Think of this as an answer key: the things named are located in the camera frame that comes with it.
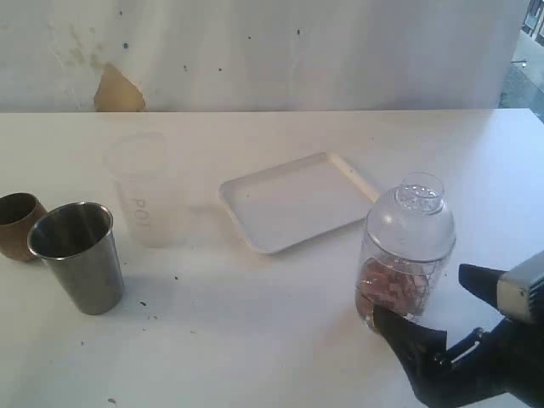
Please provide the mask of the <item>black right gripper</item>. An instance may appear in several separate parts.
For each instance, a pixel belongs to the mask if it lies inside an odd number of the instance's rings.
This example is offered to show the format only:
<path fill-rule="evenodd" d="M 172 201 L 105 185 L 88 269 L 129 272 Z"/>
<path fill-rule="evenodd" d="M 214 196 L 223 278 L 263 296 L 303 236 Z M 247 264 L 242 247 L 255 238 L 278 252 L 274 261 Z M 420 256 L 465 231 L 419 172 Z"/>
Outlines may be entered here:
<path fill-rule="evenodd" d="M 462 263 L 460 285 L 499 311 L 503 270 Z M 447 332 L 407 320 L 383 306 L 373 322 L 393 350 L 418 400 L 428 407 L 463 407 L 511 394 L 543 406 L 543 326 L 503 319 L 492 331 L 472 332 L 446 349 Z"/>

